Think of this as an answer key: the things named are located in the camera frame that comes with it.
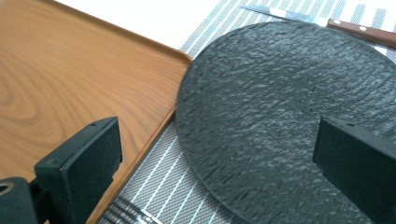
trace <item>striped placemat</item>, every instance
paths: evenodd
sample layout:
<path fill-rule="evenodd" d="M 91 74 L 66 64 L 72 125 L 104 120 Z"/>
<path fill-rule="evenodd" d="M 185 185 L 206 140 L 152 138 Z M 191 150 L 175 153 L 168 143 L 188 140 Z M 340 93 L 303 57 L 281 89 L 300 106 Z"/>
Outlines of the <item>striped placemat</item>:
<path fill-rule="evenodd" d="M 220 0 L 181 50 L 195 58 L 210 42 L 231 30 L 277 20 L 240 8 L 245 5 L 278 7 L 396 32 L 396 20 L 386 8 L 356 1 Z M 374 45 L 373 48 L 396 63 L 395 50 Z M 198 182 L 178 144 L 174 121 L 141 162 L 120 197 L 148 211 L 162 223 L 244 223 L 212 198 Z M 133 223 L 127 215 L 128 209 L 128 204 L 114 202 L 101 223 Z"/>

